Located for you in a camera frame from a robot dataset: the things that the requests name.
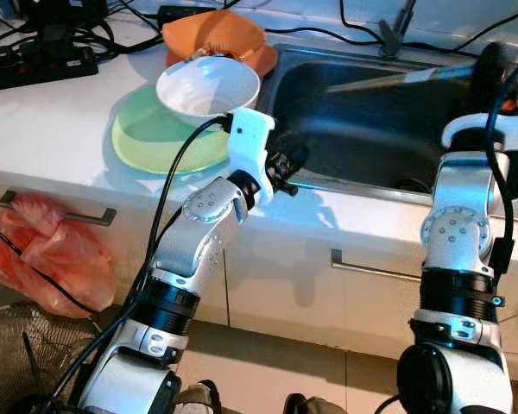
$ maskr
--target sink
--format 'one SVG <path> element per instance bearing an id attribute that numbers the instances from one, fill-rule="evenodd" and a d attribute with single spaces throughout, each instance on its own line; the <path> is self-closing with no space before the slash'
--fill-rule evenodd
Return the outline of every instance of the sink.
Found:
<path id="1" fill-rule="evenodd" d="M 276 120 L 269 150 L 310 149 L 294 184 L 430 204 L 445 153 L 440 135 L 448 122 L 468 113 L 468 82 L 329 95 L 323 93 L 328 85 L 430 66 L 302 47 L 277 49 L 279 61 L 264 79 L 257 109 Z M 509 182 L 518 187 L 518 153 L 512 154 Z"/>

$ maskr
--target fan grille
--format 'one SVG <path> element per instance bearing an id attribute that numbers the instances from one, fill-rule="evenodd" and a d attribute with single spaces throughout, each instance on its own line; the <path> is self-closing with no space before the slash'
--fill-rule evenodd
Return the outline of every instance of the fan grille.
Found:
<path id="1" fill-rule="evenodd" d="M 57 317 L 36 304 L 13 304 L 0 308 L 0 414 L 37 393 L 35 379 L 23 346 L 26 332 L 47 392 L 74 358 L 97 334 L 88 320 Z M 68 396 L 67 388 L 63 395 Z"/>

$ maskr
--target green plate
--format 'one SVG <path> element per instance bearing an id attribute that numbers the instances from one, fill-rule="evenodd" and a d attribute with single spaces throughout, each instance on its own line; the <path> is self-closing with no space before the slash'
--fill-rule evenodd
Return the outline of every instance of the green plate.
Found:
<path id="1" fill-rule="evenodd" d="M 180 147 L 195 130 L 163 106 L 153 85 L 133 92 L 117 113 L 111 129 L 113 149 L 127 166 L 166 174 Z M 177 173 L 193 173 L 228 158 L 228 134 L 206 131 L 190 145 Z"/>

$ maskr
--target cabinet handle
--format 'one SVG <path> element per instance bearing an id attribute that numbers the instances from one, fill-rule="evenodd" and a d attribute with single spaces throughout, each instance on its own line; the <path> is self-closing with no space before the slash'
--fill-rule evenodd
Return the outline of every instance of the cabinet handle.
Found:
<path id="1" fill-rule="evenodd" d="M 409 282 L 420 282 L 420 276 L 413 276 L 412 274 L 390 272 L 387 270 L 379 270 L 373 267 L 350 265 L 342 262 L 342 251 L 335 248 L 332 249 L 332 269 L 342 270 L 356 270 L 363 273 L 371 273 L 377 276 L 384 276 L 386 278 L 394 278 L 401 280 L 408 280 Z"/>
<path id="2" fill-rule="evenodd" d="M 12 190 L 7 190 L 3 196 L 0 197 L 0 207 L 4 209 L 11 209 L 13 210 L 13 207 L 11 206 L 11 202 L 16 197 L 17 193 Z M 67 213 L 66 219 L 67 220 L 74 220 L 76 222 L 85 222 L 89 224 L 97 224 L 98 226 L 105 226 L 108 227 L 113 223 L 113 219 L 115 218 L 115 215 L 117 214 L 117 211 L 114 209 L 105 209 L 104 214 L 101 217 L 92 217 L 92 216 L 85 216 L 84 214 L 74 214 L 74 213 Z"/>

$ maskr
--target sticker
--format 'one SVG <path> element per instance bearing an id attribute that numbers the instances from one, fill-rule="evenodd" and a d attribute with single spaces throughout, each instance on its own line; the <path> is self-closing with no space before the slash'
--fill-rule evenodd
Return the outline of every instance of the sticker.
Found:
<path id="1" fill-rule="evenodd" d="M 438 68 L 426 69 L 425 71 L 409 72 L 405 75 L 405 83 L 426 82 Z"/>

